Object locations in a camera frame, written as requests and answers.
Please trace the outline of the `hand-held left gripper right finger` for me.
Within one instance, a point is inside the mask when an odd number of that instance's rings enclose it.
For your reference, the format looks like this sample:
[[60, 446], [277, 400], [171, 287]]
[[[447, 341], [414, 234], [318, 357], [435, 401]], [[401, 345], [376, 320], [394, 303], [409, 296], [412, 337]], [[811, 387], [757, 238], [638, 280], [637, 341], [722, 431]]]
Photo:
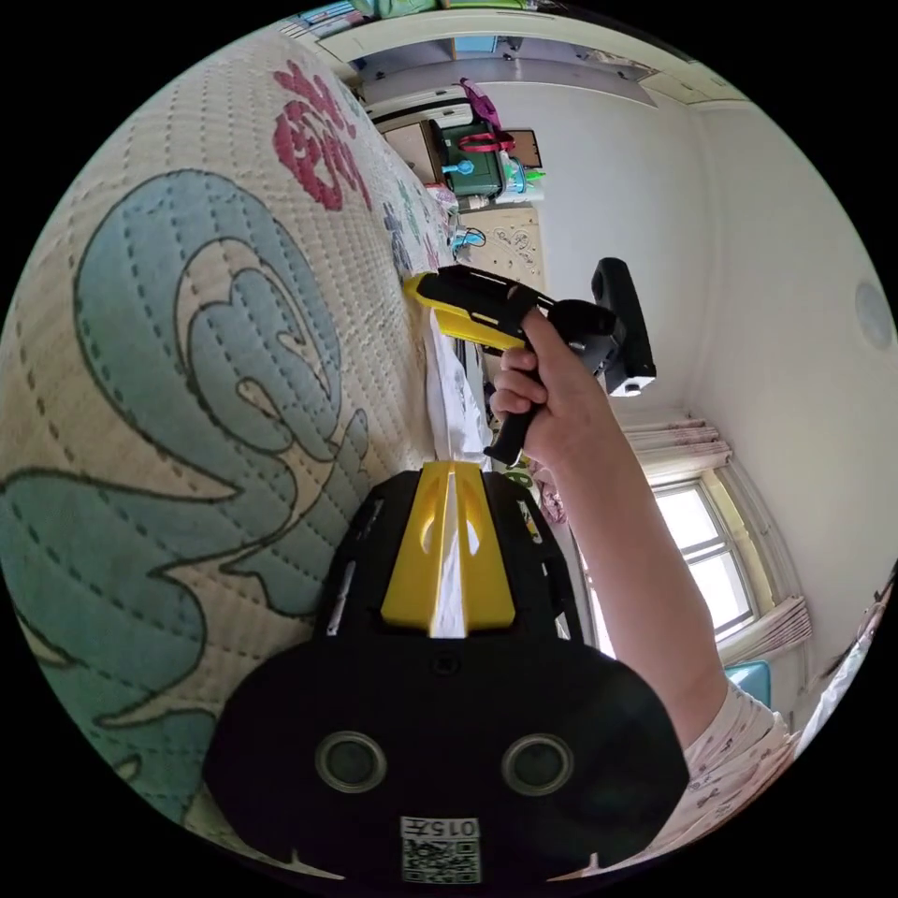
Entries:
[[515, 609], [482, 470], [454, 464], [460, 599], [464, 631], [507, 630]]

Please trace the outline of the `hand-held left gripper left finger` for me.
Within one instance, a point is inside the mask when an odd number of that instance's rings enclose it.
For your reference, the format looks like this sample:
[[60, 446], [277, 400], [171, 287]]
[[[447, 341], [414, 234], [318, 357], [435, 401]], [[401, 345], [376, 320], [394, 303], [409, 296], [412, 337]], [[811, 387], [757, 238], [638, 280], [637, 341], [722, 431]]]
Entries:
[[420, 470], [406, 515], [396, 561], [381, 605], [385, 624], [430, 636], [442, 582], [450, 463]]

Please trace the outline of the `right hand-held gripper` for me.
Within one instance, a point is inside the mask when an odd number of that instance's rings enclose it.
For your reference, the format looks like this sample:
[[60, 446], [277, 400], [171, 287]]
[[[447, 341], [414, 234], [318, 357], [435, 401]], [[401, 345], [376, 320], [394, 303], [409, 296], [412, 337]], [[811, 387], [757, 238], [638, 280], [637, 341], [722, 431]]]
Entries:
[[[619, 348], [619, 318], [611, 310], [582, 300], [555, 301], [518, 282], [463, 265], [407, 278], [405, 296], [437, 311], [441, 333], [465, 340], [486, 353], [528, 348], [523, 321], [540, 311], [595, 379]], [[513, 413], [484, 448], [493, 460], [511, 465], [524, 452], [533, 412]]]

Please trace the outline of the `person's right hand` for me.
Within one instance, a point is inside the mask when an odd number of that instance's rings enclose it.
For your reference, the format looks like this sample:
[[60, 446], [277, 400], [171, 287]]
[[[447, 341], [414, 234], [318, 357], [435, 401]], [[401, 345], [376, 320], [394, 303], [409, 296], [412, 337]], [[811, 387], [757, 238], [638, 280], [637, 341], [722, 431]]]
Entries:
[[523, 330], [529, 347], [502, 355], [490, 404], [500, 420], [535, 414], [525, 455], [546, 468], [557, 487], [639, 473], [608, 398], [555, 328], [533, 310]]

